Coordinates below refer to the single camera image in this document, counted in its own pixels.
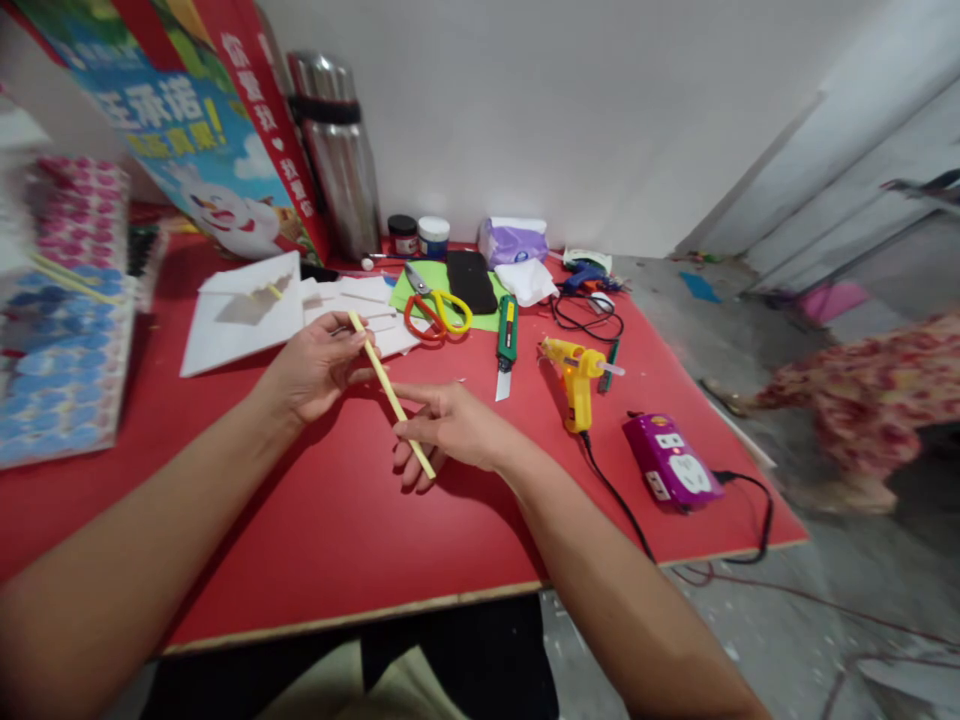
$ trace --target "white tissue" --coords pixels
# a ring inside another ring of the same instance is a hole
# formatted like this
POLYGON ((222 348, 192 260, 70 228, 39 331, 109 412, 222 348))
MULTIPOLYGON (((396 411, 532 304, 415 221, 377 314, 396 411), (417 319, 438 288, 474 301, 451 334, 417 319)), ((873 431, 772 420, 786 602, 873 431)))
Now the white tissue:
POLYGON ((559 295, 553 276, 542 262, 530 258, 520 263, 497 265, 493 270, 500 283, 517 298, 520 307, 536 305, 545 297, 559 295))

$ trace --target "black cable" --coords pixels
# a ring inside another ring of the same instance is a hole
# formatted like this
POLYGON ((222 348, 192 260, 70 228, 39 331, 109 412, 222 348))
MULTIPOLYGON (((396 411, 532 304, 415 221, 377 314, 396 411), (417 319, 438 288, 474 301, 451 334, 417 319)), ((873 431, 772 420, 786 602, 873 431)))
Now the black cable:
POLYGON ((583 330, 583 332, 587 333, 587 335, 595 340, 608 343, 614 342, 621 335, 623 335, 623 318, 614 312, 614 304, 609 300, 592 297, 591 295, 584 295, 583 293, 576 293, 575 295, 560 295, 560 297, 550 296, 543 302, 538 303, 538 305, 548 305, 550 307, 550 311, 553 313, 554 322, 557 323, 557 325, 559 325, 563 330, 583 330), (565 300, 586 300, 588 302, 595 302, 601 305, 606 304, 609 307, 606 310, 602 310, 595 320, 580 322, 579 320, 574 320, 572 317, 563 312, 563 310, 561 310, 561 303, 563 303, 565 300), (620 329, 617 330, 615 335, 605 337, 603 335, 598 335, 590 329, 595 325, 601 325, 607 322, 607 320, 615 320, 620 325, 620 329))
POLYGON ((770 528, 773 527, 773 497, 762 482, 749 475, 741 475, 740 473, 731 472, 730 470, 711 470, 711 472, 721 485, 726 485, 737 479, 746 480, 763 490, 764 495, 767 496, 767 511, 764 513, 763 525, 760 528, 760 548, 757 550, 757 554, 752 558, 746 559, 724 559, 724 562, 734 563, 735 565, 755 565, 767 556, 767 546, 770 544, 770 528))
POLYGON ((640 529, 640 524, 633 516, 633 513, 630 512, 627 503, 620 497, 620 493, 616 491, 613 485, 610 484, 610 481, 607 480, 606 476, 600 471, 600 466, 597 465, 597 460, 593 457, 593 444, 590 442, 590 433, 584 430, 580 433, 580 437, 583 438, 583 446, 587 449, 587 457, 590 458, 590 465, 593 467, 593 471, 597 474, 597 477, 603 481, 603 484, 607 487, 607 490, 610 491, 610 494, 613 495, 614 499, 620 503, 620 507, 627 514, 627 519, 630 521, 630 524, 633 525, 634 532, 636 532, 637 537, 640 538, 640 545, 643 546, 643 551, 647 554, 647 557, 650 558, 650 562, 656 565, 657 561, 653 557, 653 550, 650 549, 650 545, 647 543, 647 537, 643 534, 643 530, 640 529))

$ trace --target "person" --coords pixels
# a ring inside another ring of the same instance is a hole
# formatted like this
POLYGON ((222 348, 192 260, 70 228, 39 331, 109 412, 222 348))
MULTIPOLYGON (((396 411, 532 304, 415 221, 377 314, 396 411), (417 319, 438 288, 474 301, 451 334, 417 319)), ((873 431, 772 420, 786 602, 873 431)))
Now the person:
POLYGON ((786 407, 816 413, 817 438, 840 477, 792 493, 800 504, 891 513, 897 496, 887 480, 920 454, 917 430, 960 420, 960 310, 822 350, 781 368, 750 397, 713 378, 701 384, 739 417, 786 407))
MULTIPOLYGON (((329 313, 294 336, 247 397, 3 587, 2 711, 91 718, 108 706, 273 465, 351 385, 373 378, 354 364, 372 333, 349 327, 345 313, 329 313)), ((682 594, 550 455, 458 383, 394 387, 423 405, 394 428, 403 485, 431 485, 411 440, 436 468, 452 458, 509 485, 560 598, 632 715, 768 717, 682 594)))

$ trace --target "yellow glue gun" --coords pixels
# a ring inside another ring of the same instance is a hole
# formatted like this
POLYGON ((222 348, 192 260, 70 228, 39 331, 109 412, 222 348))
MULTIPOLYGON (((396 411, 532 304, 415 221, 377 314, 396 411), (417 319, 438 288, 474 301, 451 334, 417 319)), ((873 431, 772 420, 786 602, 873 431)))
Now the yellow glue gun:
POLYGON ((604 370, 615 375, 623 375, 624 370, 608 364, 599 350, 591 350, 565 340, 544 338, 540 348, 543 354, 556 364, 567 387, 567 417, 564 426, 572 433, 589 430, 593 423, 590 411, 590 379, 600 377, 604 370))

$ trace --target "table edge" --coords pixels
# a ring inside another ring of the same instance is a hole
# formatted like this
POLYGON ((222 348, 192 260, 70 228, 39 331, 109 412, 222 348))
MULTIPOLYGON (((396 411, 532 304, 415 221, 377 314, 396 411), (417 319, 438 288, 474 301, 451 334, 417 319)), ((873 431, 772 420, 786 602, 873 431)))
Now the table edge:
MULTIPOLYGON (((799 545, 805 545, 810 542, 808 539, 791 540, 783 543, 771 544, 769 550, 785 550, 799 545)), ((665 563, 658 563, 657 567, 666 569, 675 565, 686 565, 694 562, 708 562, 711 560, 723 560, 724 558, 733 558, 740 555, 751 555, 757 552, 757 548, 749 547, 743 550, 733 552, 717 553, 716 555, 704 555, 695 558, 683 560, 673 560, 665 563)), ((488 588, 486 590, 476 590, 474 592, 457 593, 454 595, 443 595, 441 597, 431 598, 429 600, 417 600, 403 605, 393 605, 391 607, 369 610, 352 615, 341 615, 339 617, 324 618, 322 620, 309 620, 303 623, 293 625, 280 625, 273 628, 262 628, 260 630, 248 630, 246 632, 231 633, 218 637, 204 638, 202 640, 192 640, 177 645, 168 645, 160 653, 159 659, 173 658, 192 653, 207 652, 211 650, 226 650, 239 645, 248 645, 267 640, 278 640, 281 638, 292 637, 295 635, 305 635, 319 630, 329 630, 331 628, 347 627, 350 625, 359 625, 374 620, 385 620, 401 615, 414 615, 416 613, 428 612, 430 610, 440 610, 459 605, 469 605, 471 603, 483 602, 486 600, 496 600, 498 598, 513 597, 516 595, 527 595, 533 592, 539 592, 551 587, 549 580, 533 580, 525 583, 516 583, 513 585, 502 585, 500 587, 488 588)))

